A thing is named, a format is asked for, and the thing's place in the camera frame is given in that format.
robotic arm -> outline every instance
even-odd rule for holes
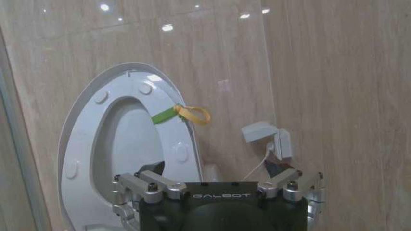
[[[292,168],[267,182],[221,183],[143,170],[115,176],[112,208],[128,231],[305,231],[324,205],[323,181]]]

metal bracket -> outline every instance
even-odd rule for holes
[[[113,185],[116,187],[115,191],[121,192],[121,196],[127,201],[131,201],[131,196],[133,194],[144,198],[144,201],[147,203],[157,203],[163,200],[161,189],[152,184],[148,184],[145,181],[143,181],[129,173],[120,175],[119,184]]]
[[[296,202],[303,197],[308,200],[307,222],[308,230],[312,230],[325,203],[323,174],[313,173],[303,176],[299,170],[289,168],[268,182],[257,183],[257,190],[263,192],[267,199],[275,198],[280,189],[285,200]]]
[[[139,177],[147,182],[155,182],[159,184],[169,199],[179,200],[187,192],[187,185],[183,182],[172,181],[165,177],[155,174],[152,171],[143,171]]]
[[[299,177],[299,171],[288,168],[280,174],[271,178],[269,181],[257,183],[257,190],[264,193],[265,198],[275,198],[277,191],[288,183],[289,180],[293,180]]]
[[[127,231],[140,230],[140,223],[136,220],[133,208],[128,204],[113,205],[113,213],[121,217],[121,225]]]

screw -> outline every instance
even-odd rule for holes
[[[288,181],[287,188],[291,190],[297,190],[297,183],[295,181]]]
[[[149,184],[148,184],[147,190],[148,190],[149,192],[155,192],[157,189],[159,189],[159,186],[157,186],[156,183],[149,183]]]
[[[115,181],[119,181],[120,174],[115,175]]]

toilet seat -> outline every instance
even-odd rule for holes
[[[191,125],[177,116],[151,121],[177,103],[184,105],[175,85],[141,63],[104,71],[81,93],[58,144],[58,197],[76,231],[121,230],[109,203],[113,175],[164,160],[164,177],[201,180]]]

toilet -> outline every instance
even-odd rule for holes
[[[165,162],[163,176],[201,181],[191,124],[152,116],[185,105],[165,75],[143,63],[120,64],[89,83],[68,113],[58,142],[58,198],[74,231],[124,230],[112,212],[112,179]]]

